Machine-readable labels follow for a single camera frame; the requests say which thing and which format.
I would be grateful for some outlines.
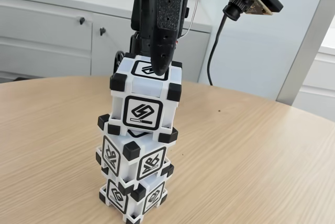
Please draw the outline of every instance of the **stacked cubes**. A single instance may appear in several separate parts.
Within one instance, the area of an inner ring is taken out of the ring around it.
[[[173,61],[165,75],[157,76],[150,58],[130,53],[110,78],[112,113],[98,119],[103,143],[96,160],[107,180],[99,197],[127,224],[139,224],[168,195],[165,183],[174,166],[166,154],[178,136],[173,119],[181,81],[181,63]]]

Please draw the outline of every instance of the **round table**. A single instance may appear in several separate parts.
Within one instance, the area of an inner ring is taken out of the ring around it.
[[[0,223],[121,224],[98,196],[108,77],[0,85]],[[183,83],[169,195],[144,224],[335,223],[335,123]]]

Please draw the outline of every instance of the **cube face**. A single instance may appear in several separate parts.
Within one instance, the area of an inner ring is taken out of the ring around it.
[[[158,187],[156,187],[154,190],[152,190],[147,195],[144,201],[144,207],[143,207],[143,212],[142,212],[143,215],[146,212],[148,212],[155,204],[159,202],[159,200],[162,198],[164,187],[165,187],[165,182],[160,184]]]
[[[107,199],[120,210],[121,213],[126,214],[128,207],[128,195],[124,196],[112,180],[107,181]]]
[[[163,171],[171,165],[166,157],[166,150],[174,143],[164,144],[152,141],[152,134],[129,131],[126,136],[114,136],[107,133],[107,127],[104,127],[103,146],[100,154],[102,157],[101,166],[104,176],[116,179],[117,185],[121,183],[123,188],[130,186],[138,187],[139,181],[156,174],[160,176]],[[136,158],[130,159],[129,146],[136,144]]]
[[[121,155],[112,141],[104,136],[102,157],[115,176],[119,176]]]
[[[111,89],[113,112],[109,124],[119,126],[122,136],[128,130],[153,133],[154,141],[160,133],[170,135],[181,95],[182,68],[170,65],[163,76],[157,76],[150,58],[138,55],[134,59],[124,58],[117,73],[127,78],[124,92]]]
[[[161,121],[163,103],[159,100],[128,96],[124,105],[125,126],[157,130]]]

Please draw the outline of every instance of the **white wall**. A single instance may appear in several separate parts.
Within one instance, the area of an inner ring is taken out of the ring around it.
[[[319,2],[280,1],[284,8],[274,16],[242,15],[237,22],[227,21],[211,63],[214,85],[277,98]],[[201,83],[208,83],[207,60],[227,2],[201,0],[214,21]]]

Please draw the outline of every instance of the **cube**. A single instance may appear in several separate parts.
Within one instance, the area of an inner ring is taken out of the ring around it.
[[[181,64],[172,62],[163,76],[153,73],[150,58],[126,54],[110,78],[113,112],[109,134],[125,136],[128,130],[153,134],[153,141],[171,143],[175,110],[182,91]]]
[[[159,207],[168,195],[165,183],[169,179],[167,174],[156,177],[151,175],[141,181],[137,190],[123,195],[114,179],[109,178],[100,189],[99,197],[107,206],[113,205],[123,214],[125,223],[137,224],[154,206]]]
[[[107,125],[106,122],[102,131],[103,144],[96,149],[96,160],[102,174],[113,178],[122,194],[137,189],[139,182],[152,174],[161,176],[170,171],[166,150],[175,142],[155,142],[152,133],[133,130],[125,136],[110,135]]]

